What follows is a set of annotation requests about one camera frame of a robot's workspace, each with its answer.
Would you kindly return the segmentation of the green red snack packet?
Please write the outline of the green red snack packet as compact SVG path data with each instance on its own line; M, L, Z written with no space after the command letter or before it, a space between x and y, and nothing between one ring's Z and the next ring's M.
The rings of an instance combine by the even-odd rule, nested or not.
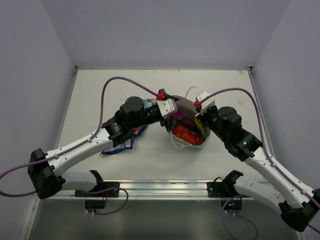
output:
M157 104L156 98L147 98L147 99L143 99L142 101L143 101L143 107L145 109L150 108Z

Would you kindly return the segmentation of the yellow green candy packet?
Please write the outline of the yellow green candy packet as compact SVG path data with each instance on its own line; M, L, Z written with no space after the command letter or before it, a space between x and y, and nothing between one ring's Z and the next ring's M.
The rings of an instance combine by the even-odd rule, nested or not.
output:
M193 120L194 120L197 128L200 130L203 139L206 140L207 137L210 135L210 130L208 130L206 127L204 127L202 122L197 117L194 116Z

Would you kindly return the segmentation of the light blue paper bag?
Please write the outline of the light blue paper bag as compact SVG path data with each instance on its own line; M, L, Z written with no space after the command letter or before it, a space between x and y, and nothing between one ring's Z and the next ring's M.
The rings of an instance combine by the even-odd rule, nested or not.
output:
M209 139L211 132L209 128L196 118L196 107L188 95L192 89L199 93L196 86L191 86L184 96L179 96L176 103L177 111L171 114L168 119L168 132L171 141L177 149L194 148L201 150Z

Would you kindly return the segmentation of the blue red snack packet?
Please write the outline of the blue red snack packet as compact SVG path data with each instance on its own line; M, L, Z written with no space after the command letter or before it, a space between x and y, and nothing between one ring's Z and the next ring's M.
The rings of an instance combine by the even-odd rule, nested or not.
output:
M133 129L133 133L135 136L137 137L140 137L143 132L147 129L148 125L144 125L144 126L141 126L141 127L137 127L137 128L134 128Z

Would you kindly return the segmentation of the blue Kettle chips bag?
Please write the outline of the blue Kettle chips bag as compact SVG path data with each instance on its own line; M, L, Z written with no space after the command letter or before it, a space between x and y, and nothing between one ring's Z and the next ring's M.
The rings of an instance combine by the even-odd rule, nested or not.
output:
M135 142L135 139L131 138L131 139L121 143L120 145L117 145L116 147L113 147L110 150L102 151L100 153L100 155L108 155L108 156L110 156L110 155L115 155L115 154L121 153L121 152L123 152L125 150L132 150L134 142Z

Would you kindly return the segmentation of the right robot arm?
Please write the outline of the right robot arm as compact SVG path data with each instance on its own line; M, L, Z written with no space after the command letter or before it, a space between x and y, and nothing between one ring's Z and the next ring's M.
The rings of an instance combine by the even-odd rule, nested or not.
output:
M237 193L254 198L280 213L281 219L303 232L320 210L320 191L293 176L266 150L263 143L242 126L242 117L232 107L196 108L196 118L209 128L233 157L259 172L272 186L257 186L244 175L223 183L227 196Z

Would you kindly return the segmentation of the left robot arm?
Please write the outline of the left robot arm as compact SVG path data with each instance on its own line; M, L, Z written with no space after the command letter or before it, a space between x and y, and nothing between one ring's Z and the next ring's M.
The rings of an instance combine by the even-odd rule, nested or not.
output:
M115 115L103 123L95 132L60 149L43 152L38 148L30 155L27 173L40 199L47 199L63 190L86 191L92 196L103 193L103 179L96 170L70 172L69 169L83 160L111 150L134 136L139 127L159 122L175 113L179 98L159 90L156 103L144 107L144 101L137 96L129 97Z

